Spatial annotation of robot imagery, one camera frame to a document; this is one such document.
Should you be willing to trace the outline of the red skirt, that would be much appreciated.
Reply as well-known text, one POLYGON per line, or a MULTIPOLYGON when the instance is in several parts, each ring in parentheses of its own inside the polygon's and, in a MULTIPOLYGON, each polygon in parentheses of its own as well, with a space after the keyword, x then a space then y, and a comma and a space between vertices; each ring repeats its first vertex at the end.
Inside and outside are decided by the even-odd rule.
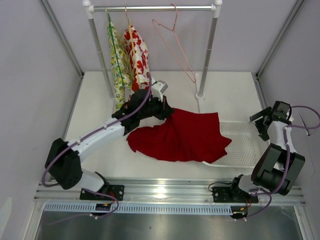
POLYGON ((232 140, 220 132, 217 112, 194 113, 176 108, 161 125, 132 131, 127 142, 133 152, 168 162, 214 163, 227 155, 232 140))

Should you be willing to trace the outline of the pink wire hanger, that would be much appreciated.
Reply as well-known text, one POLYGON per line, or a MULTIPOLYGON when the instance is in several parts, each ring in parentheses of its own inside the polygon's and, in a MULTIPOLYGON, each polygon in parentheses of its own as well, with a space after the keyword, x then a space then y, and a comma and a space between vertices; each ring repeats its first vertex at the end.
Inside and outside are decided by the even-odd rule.
POLYGON ((181 45, 181 42, 178 38, 178 35, 176 33, 176 27, 177 27, 177 21, 178 21, 178 9, 177 6, 174 3, 170 4, 171 7, 173 7, 174 11, 174 19, 172 22, 172 26, 165 25, 161 22, 159 22, 157 19, 152 19, 152 25, 157 32, 158 36, 166 46, 166 48, 169 50, 171 55, 173 56, 173 59, 176 61, 180 69, 186 74, 187 78, 193 83, 196 83, 196 74, 193 71, 193 69, 190 66, 189 60, 186 56, 186 53, 181 45), (167 39, 163 35, 163 31, 166 30, 167 32, 170 32, 172 35, 172 38, 175 41, 175 45, 170 44, 167 39))

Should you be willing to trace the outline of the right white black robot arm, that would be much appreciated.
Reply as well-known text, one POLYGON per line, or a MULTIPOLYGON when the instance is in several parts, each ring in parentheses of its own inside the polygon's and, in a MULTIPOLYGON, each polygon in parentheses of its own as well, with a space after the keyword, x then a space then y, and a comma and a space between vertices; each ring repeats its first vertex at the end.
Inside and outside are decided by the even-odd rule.
POLYGON ((249 199, 254 186, 270 194, 285 196, 292 189, 305 157, 298 154, 291 138, 292 107, 283 101, 276 101, 252 115, 258 136, 269 141, 269 146, 254 167, 252 174, 239 175, 232 181, 228 196, 234 202, 249 199))

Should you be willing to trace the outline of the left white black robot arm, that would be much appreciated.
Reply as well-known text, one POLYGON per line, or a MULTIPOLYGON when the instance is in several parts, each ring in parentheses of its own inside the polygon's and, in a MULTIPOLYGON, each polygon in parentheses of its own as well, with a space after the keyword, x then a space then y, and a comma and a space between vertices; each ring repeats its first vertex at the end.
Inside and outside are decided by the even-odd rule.
POLYGON ((109 193, 106 179, 98 172, 83 169, 82 162, 103 145, 135 130, 141 120, 151 117, 165 120, 173 113, 166 96, 157 97, 146 89, 138 90, 99 128, 70 141, 56 139, 44 165, 42 185, 50 187, 45 180, 50 174, 56 180, 54 186, 64 190, 74 187, 90 190, 97 200, 105 199, 109 193))

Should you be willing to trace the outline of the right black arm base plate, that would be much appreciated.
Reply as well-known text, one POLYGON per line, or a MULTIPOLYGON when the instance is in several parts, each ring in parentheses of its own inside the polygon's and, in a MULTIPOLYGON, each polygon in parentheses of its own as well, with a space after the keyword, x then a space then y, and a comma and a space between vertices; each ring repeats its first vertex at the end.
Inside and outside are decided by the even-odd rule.
POLYGON ((209 184, 208 190, 211 192, 215 203, 257 204, 259 202, 257 196, 251 196, 232 185, 231 182, 213 182, 209 184))

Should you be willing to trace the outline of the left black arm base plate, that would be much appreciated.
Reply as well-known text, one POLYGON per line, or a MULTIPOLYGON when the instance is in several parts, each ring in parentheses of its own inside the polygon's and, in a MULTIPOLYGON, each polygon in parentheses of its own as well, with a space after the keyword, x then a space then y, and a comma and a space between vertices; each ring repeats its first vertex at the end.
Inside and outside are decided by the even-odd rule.
POLYGON ((92 191, 88 189, 81 189, 79 199, 80 200, 88 200, 88 201, 112 201, 113 198, 118 201, 122 201, 124 198, 125 186, 118 184, 107 184, 104 185, 98 191, 92 191))

